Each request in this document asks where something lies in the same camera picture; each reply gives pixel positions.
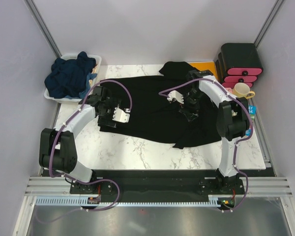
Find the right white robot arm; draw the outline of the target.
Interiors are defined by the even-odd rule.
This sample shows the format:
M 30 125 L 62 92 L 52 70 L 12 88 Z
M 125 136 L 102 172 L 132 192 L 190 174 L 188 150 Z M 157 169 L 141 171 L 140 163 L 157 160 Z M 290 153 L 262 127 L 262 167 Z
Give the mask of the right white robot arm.
M 215 187 L 220 193 L 228 193 L 242 183 L 236 165 L 236 154 L 239 143 L 249 139 L 245 134 L 252 127 L 248 101 L 228 92 L 209 70 L 189 71 L 186 84 L 191 86 L 191 90 L 178 101 L 184 102 L 180 112 L 188 121 L 193 121 L 200 114 L 200 100 L 205 96 L 218 108 L 216 129 L 222 140 L 222 157 Z

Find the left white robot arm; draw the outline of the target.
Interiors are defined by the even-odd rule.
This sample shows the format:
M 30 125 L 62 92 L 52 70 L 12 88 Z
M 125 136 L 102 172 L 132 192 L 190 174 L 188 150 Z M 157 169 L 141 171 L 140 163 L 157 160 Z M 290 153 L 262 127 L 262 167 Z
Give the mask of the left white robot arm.
M 99 126 L 115 128 L 118 123 L 127 123 L 130 108 L 121 107 L 121 99 L 112 96 L 109 89 L 98 86 L 93 94 L 79 102 L 78 108 L 62 124 L 54 128 L 45 128 L 40 136 L 39 165 L 49 170 L 81 182 L 81 188 L 87 193 L 94 193 L 98 181 L 92 178 L 93 171 L 79 160 L 75 139 L 84 127 L 97 119 Z

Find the black t shirt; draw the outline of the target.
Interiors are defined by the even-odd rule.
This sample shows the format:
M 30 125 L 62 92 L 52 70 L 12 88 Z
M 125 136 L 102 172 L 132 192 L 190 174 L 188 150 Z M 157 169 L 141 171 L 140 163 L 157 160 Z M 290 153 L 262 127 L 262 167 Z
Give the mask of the black t shirt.
M 186 62 L 169 61 L 159 75 L 120 78 L 132 96 L 133 106 L 128 123 L 115 128 L 101 126 L 100 132 L 122 134 L 172 144 L 174 148 L 192 148 L 221 140 L 216 129 L 218 108 L 205 94 L 197 104 L 197 117 L 188 121 L 180 112 L 180 104 L 170 103 L 159 92 L 187 82 L 187 74 L 195 68 Z

